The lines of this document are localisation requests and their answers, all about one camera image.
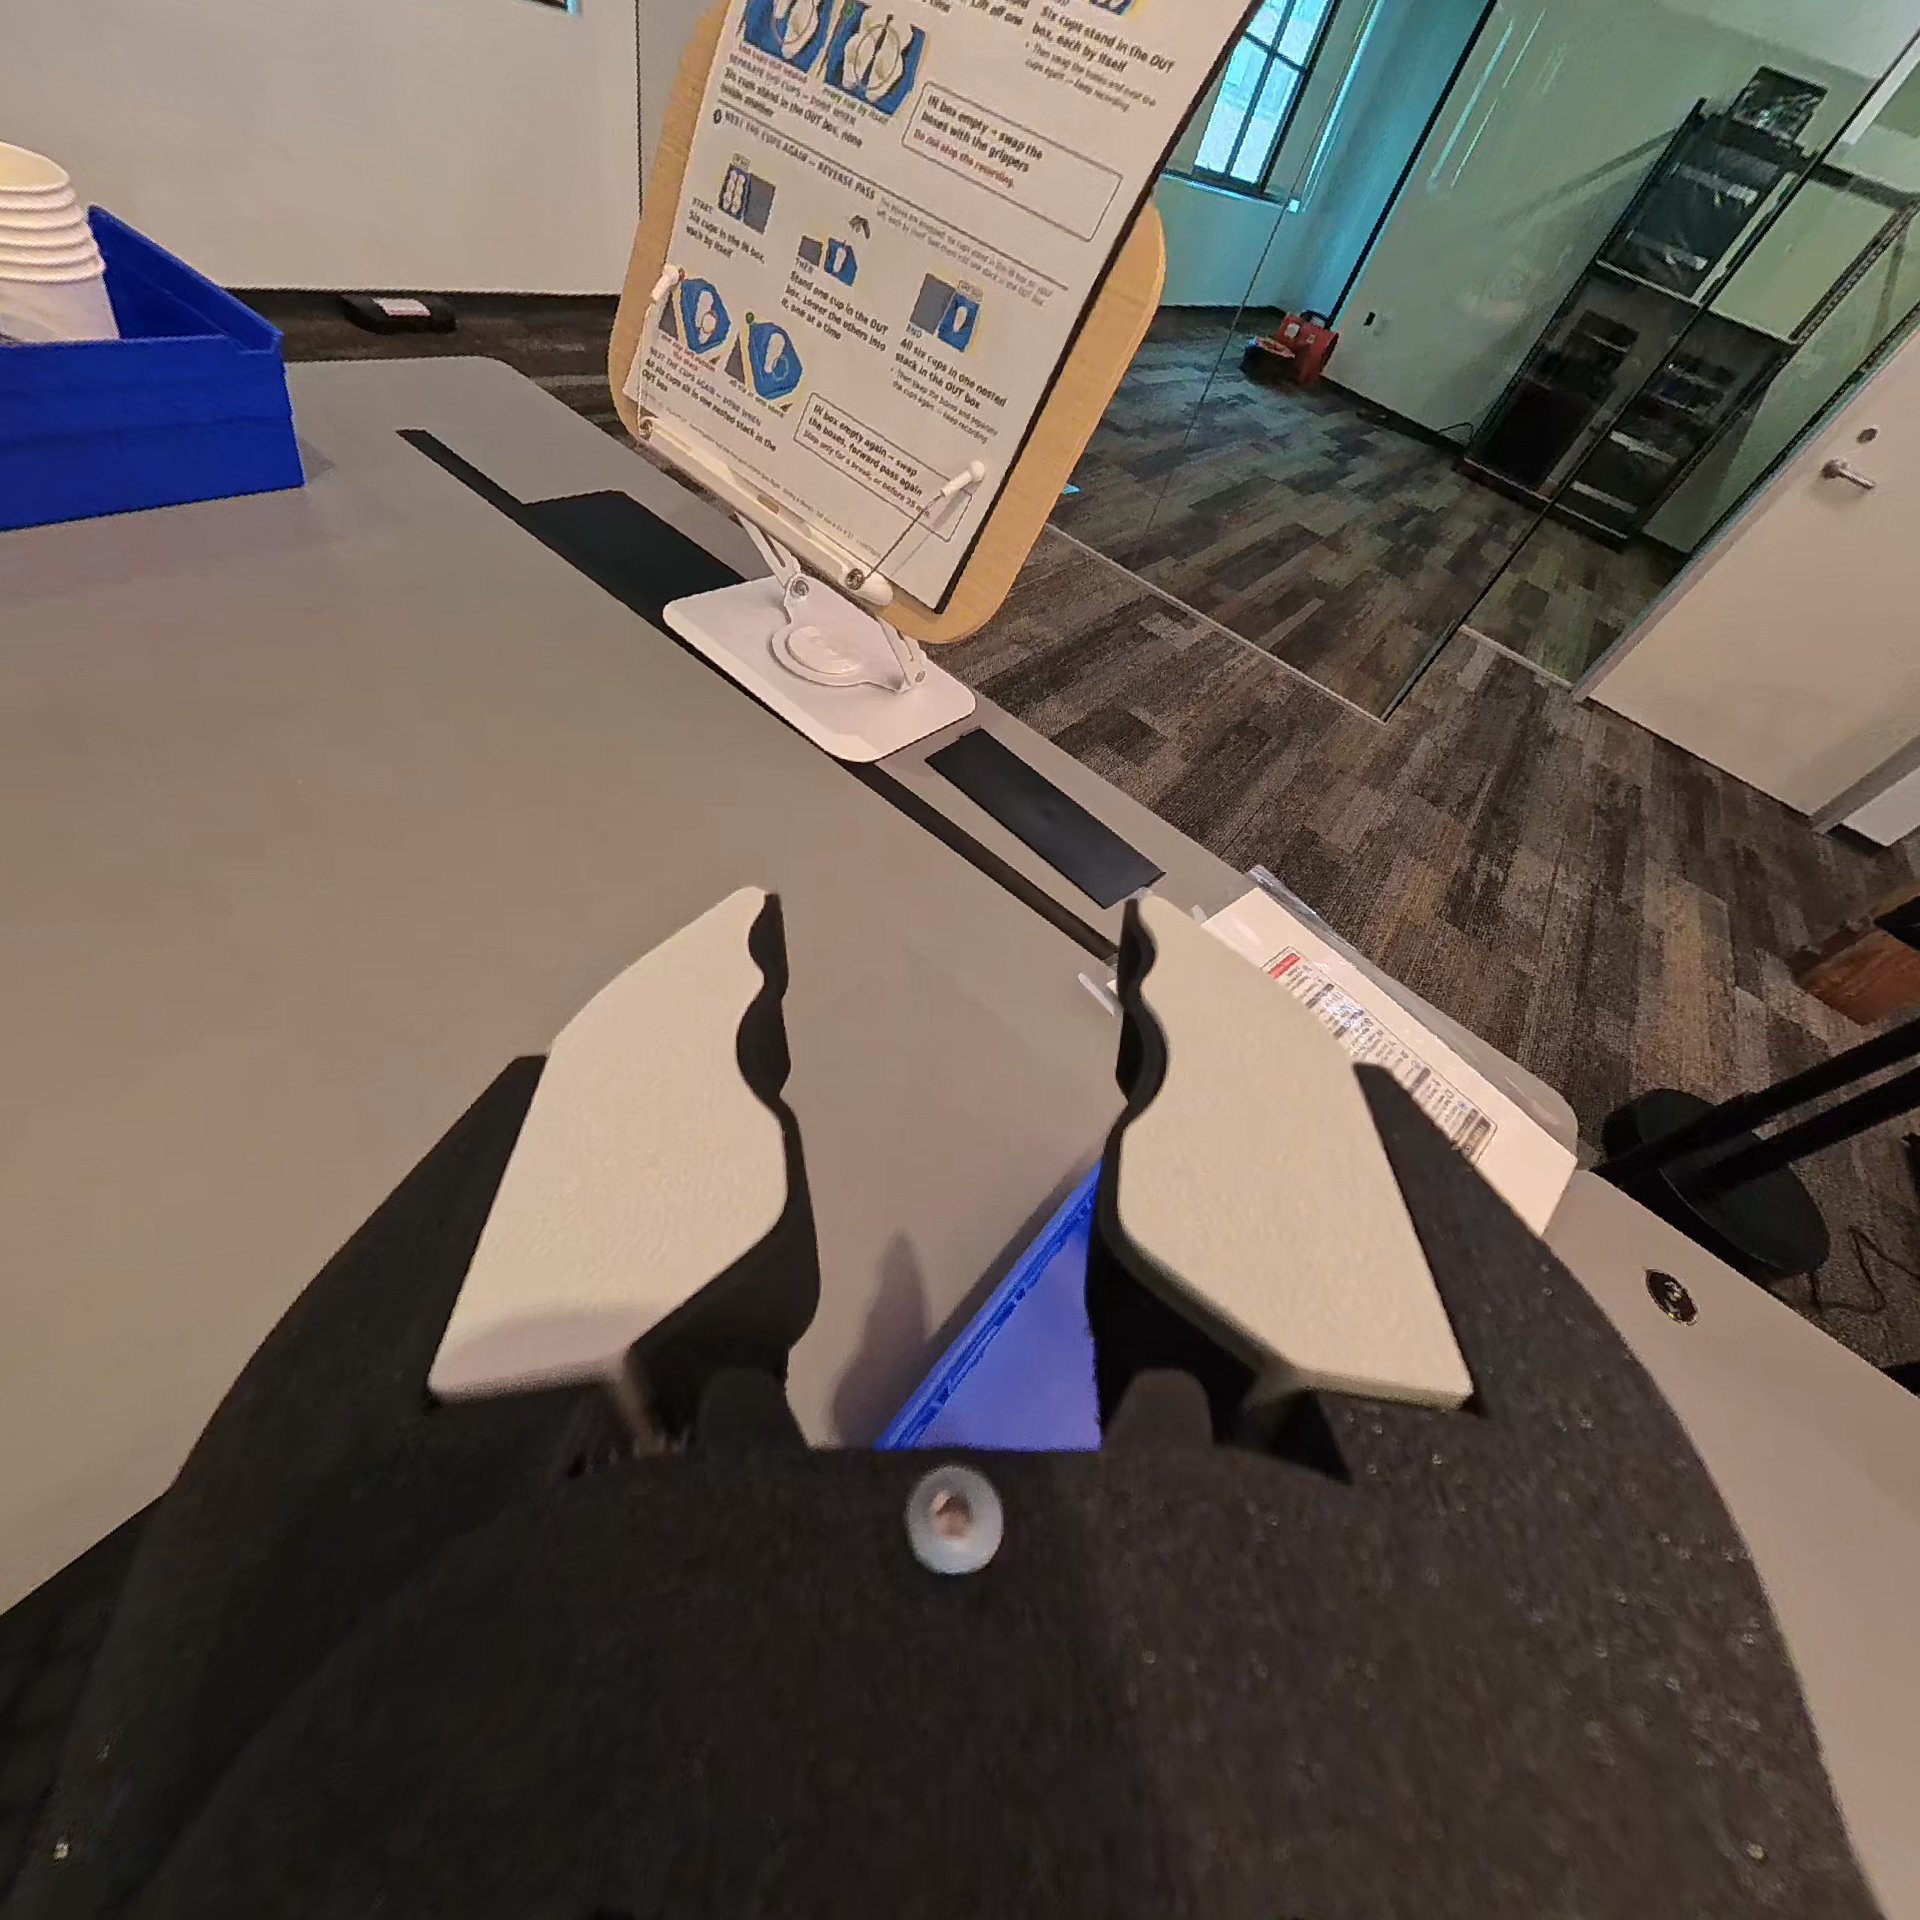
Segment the black server rack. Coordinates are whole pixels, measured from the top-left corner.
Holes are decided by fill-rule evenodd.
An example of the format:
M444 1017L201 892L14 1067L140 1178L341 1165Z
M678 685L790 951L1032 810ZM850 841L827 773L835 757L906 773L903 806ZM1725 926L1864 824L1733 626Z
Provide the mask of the black server rack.
M1458 450L1458 472L1622 551L1755 418L1907 237L1887 72L1831 131L1828 93L1755 70L1694 100Z

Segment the instruction sheet on stand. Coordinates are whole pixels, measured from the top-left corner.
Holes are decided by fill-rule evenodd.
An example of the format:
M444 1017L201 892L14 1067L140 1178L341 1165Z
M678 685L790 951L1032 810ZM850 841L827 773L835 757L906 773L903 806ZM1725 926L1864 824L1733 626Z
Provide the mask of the instruction sheet on stand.
M681 293L684 270L665 261L649 286L634 366L620 389L635 407L635 441L727 507L772 572L780 616L767 648L786 675L828 690L918 691L930 662L921 643L882 614L895 599L882 561L857 558L816 515L762 496L681 418L653 407L649 336L665 315L681 323Z

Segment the printed document sheet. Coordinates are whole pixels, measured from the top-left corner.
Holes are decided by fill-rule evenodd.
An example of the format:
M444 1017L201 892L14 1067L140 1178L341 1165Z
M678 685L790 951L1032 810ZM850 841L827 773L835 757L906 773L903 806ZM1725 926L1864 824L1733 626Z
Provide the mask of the printed document sheet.
M727 2L647 393L939 610L1250 2Z

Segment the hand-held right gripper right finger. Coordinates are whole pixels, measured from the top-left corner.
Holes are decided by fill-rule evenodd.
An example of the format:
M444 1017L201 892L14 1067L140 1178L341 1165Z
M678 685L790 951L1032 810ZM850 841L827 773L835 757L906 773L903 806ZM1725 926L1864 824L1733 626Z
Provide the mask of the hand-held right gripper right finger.
M1093 1202L1093 1381L1271 1448L1303 1399L1467 1411L1475 1381L1368 1093L1398 1084L1168 901L1127 903L1119 1118Z

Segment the laminated instruction sheet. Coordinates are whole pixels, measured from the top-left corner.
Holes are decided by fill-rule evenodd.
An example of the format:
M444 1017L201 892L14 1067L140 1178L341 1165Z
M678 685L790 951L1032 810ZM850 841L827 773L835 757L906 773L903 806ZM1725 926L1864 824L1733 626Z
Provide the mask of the laminated instruction sheet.
M1267 873L1192 917L1282 982L1355 1066L1390 1073L1505 1206L1546 1230L1578 1169L1578 1121L1556 1092L1380 972Z

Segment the black metal stand frame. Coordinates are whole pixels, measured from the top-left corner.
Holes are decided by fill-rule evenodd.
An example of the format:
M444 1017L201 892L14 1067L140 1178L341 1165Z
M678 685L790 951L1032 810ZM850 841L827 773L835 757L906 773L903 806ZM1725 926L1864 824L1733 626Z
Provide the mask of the black metal stand frame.
M1915 1111L1915 1020L1770 1086L1704 1104L1647 1092L1604 1126L1597 1175L1629 1185L1691 1165L1691 1190L1725 1195L1884 1121Z

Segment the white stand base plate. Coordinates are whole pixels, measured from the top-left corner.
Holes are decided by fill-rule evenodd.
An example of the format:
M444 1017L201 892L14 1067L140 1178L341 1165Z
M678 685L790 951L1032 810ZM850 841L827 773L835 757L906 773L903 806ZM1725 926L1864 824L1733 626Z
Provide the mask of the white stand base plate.
M756 579L678 599L661 620L835 760L882 760L975 713L963 683L820 583Z

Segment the brown wooden cabinet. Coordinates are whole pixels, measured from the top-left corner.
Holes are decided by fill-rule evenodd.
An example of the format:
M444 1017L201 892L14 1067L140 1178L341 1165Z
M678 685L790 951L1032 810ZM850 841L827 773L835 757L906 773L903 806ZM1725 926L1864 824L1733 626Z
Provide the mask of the brown wooden cabinet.
M1793 982L1856 1024L1915 1017L1915 944L1853 920L1789 961Z

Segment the black flat plate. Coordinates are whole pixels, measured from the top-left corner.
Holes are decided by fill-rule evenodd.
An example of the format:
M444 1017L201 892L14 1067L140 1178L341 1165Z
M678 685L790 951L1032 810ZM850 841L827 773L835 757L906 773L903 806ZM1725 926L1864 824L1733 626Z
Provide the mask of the black flat plate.
M1148 855L991 733L957 735L928 753L928 766L1101 907L1112 907L1162 880Z

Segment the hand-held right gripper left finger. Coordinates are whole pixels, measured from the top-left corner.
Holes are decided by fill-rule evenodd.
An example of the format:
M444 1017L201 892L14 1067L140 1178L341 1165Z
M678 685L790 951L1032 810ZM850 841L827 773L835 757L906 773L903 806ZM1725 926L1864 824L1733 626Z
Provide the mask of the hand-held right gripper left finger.
M780 897L739 889L563 1022L493 1191L424 1387L555 1387L678 1444L724 1370L786 1381L820 1230L784 1086Z

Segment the black round stand base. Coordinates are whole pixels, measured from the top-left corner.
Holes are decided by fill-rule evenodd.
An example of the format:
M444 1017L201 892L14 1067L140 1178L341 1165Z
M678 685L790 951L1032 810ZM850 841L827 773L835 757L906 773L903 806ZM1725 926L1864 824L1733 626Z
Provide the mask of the black round stand base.
M1599 1159L1613 1163L1707 1111L1709 1100L1689 1092L1646 1092L1604 1121ZM1599 1171L1599 1178L1753 1284L1805 1279L1828 1259L1828 1222L1793 1169L1702 1198L1691 1191L1696 1159L1633 1175Z

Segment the white door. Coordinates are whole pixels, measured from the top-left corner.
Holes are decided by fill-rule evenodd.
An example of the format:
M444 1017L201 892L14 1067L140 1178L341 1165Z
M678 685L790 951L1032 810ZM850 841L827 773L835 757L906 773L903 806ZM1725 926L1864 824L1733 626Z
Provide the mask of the white door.
M1812 819L1915 833L1915 333L1578 695Z

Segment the blue plastic bin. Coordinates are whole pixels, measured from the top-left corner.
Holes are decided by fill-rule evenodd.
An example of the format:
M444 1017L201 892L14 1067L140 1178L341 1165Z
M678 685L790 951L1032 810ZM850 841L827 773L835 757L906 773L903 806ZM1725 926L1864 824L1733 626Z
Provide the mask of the blue plastic bin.
M2 529L302 488L279 331L101 206L117 340L2 348Z
M873 1449L1093 1453L1097 1364L1084 1276L1089 1169L985 1292Z

